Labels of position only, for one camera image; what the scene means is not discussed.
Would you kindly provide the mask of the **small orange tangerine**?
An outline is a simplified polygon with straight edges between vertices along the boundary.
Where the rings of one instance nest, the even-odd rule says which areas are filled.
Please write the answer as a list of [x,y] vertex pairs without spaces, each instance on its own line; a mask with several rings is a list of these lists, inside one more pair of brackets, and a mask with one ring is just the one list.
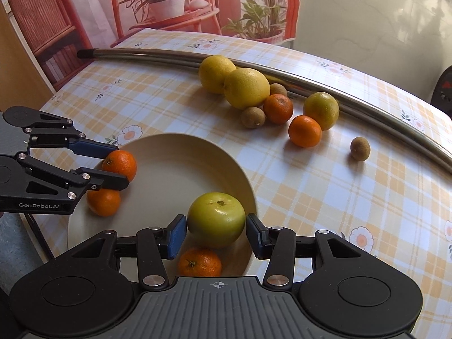
[[112,151],[103,160],[101,169],[103,171],[124,175],[129,182],[136,176],[137,163],[134,156],[124,150]]

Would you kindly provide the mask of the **green-yellow citrus fruit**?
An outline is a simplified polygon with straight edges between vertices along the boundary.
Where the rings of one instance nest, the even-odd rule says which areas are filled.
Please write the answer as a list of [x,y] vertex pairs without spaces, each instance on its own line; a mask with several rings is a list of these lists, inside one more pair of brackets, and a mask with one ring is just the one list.
[[187,215],[188,231],[201,246],[221,249],[229,247],[241,235],[246,213],[240,201],[221,192],[199,196]]

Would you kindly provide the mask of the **beige round plate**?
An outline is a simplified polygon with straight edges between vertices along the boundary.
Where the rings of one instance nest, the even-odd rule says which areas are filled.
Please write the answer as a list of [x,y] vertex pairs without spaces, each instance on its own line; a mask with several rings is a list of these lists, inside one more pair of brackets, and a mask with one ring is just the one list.
[[112,217],[94,214],[82,199],[68,222],[68,246],[103,230],[133,236],[147,227],[167,227],[199,196],[219,191],[238,199],[246,213],[257,210],[254,191],[239,164],[215,144],[186,134],[140,138],[124,148],[137,162],[134,180],[121,193]]

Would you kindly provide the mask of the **brown kiwi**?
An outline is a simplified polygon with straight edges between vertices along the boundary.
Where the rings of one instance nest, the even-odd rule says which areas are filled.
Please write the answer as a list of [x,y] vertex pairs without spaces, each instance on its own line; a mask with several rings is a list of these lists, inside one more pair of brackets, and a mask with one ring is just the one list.
[[266,116],[264,111],[258,107],[246,108],[241,113],[241,123],[248,129],[257,129],[265,124]]
[[350,153],[357,162],[364,162],[371,153],[371,147],[368,140],[364,137],[356,137],[350,144]]
[[288,96],[286,88],[280,83],[272,83],[270,85],[270,94],[271,95],[281,94],[283,96]]

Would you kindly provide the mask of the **round yellow lemon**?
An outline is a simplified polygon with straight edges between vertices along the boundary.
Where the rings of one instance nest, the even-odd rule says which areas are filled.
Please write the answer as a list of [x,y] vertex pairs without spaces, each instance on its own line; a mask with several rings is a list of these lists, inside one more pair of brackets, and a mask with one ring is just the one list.
[[238,68],[227,75],[224,92],[225,99],[235,109],[259,107],[270,96],[270,83],[257,70]]

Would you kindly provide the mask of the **orange plaid floral tablecloth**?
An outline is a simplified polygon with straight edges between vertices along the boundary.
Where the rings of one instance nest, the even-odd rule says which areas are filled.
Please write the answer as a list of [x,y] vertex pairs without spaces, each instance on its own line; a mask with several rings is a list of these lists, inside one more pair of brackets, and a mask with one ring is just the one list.
[[[145,29],[116,47],[221,54],[298,74],[396,116],[451,151],[451,120],[384,81],[333,61],[213,34]],[[294,146],[285,126],[245,129],[222,97],[202,90],[196,70],[97,61],[41,110],[74,120],[87,137],[125,145],[180,132],[221,146],[245,170],[267,225],[297,234],[331,230],[410,275],[424,307],[416,338],[451,338],[451,173],[368,121],[341,111],[313,149]],[[362,136],[365,162],[350,158]]]

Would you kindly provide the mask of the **printed red room backdrop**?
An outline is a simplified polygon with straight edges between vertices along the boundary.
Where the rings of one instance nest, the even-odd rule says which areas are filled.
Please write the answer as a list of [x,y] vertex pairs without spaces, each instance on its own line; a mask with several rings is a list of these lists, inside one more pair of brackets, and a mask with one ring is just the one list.
[[296,37],[300,0],[3,0],[50,85],[86,65],[84,48],[113,47],[146,28],[281,44]]

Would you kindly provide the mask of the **large yellow lemon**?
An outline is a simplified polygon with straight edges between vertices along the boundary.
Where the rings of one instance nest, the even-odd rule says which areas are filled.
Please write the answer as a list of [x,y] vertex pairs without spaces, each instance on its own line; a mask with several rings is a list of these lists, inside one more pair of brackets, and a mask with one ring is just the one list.
[[201,86],[210,94],[223,95],[225,79],[236,69],[234,63],[225,56],[206,57],[198,70]]

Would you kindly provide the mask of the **long steel pole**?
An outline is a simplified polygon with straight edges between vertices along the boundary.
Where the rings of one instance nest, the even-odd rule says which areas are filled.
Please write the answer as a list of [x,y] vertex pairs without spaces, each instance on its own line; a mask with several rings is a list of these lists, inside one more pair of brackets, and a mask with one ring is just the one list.
[[[77,57],[86,60],[141,60],[154,64],[173,64],[180,68],[198,69],[206,54],[186,51],[169,51],[159,49],[135,49],[135,48],[91,48],[81,49]],[[295,73],[289,73],[281,69],[269,68],[262,64],[248,63],[243,60],[233,59],[232,62],[241,68],[253,68],[262,72],[271,80],[283,84],[288,91],[307,98],[316,91],[331,94],[339,101],[339,108],[346,114],[370,123],[371,125],[387,132],[389,135],[405,142],[421,154],[437,163],[442,169],[451,171],[451,152],[439,145],[434,140],[425,136],[421,131],[413,128],[405,121],[397,118],[379,107],[359,99],[342,90],[304,78]]]

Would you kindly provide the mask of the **black exercise bike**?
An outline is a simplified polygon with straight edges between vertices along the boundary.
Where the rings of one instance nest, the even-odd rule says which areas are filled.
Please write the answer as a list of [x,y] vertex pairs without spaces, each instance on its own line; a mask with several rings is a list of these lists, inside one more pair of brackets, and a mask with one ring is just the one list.
[[452,67],[440,76],[431,97],[431,105],[452,118]]

